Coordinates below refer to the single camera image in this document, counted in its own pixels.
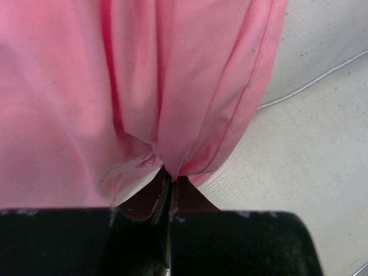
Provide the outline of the white pillow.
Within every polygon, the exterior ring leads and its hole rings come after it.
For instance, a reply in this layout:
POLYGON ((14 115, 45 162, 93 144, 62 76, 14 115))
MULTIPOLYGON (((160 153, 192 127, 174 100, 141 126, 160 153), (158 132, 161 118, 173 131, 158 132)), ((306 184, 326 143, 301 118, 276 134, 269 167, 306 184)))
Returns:
POLYGON ((289 1, 260 108, 278 104, 367 54, 367 1, 289 1))

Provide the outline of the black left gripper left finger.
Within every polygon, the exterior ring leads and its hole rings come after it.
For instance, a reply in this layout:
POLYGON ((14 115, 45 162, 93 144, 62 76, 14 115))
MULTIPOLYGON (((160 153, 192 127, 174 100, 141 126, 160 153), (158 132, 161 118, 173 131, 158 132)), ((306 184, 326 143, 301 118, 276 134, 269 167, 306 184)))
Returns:
POLYGON ((145 187, 118 206, 118 209, 131 221, 148 221, 157 224, 164 213, 171 194, 171 177, 162 167, 145 187))

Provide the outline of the pink floral pillowcase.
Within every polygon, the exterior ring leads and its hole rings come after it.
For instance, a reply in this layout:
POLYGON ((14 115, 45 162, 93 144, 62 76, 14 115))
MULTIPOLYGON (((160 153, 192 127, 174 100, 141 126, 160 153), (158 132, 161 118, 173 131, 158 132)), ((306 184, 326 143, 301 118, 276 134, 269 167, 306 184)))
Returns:
POLYGON ((2 1, 1 207, 110 206, 159 167, 197 185, 268 85, 286 1, 2 1))

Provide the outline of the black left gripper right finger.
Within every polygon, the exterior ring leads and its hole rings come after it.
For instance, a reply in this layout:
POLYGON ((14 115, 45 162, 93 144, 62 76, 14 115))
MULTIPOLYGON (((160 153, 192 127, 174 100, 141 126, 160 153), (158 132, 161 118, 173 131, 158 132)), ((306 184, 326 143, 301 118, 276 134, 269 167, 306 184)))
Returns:
POLYGON ((178 177, 171 185, 170 214, 182 212, 219 212, 189 180, 178 177))

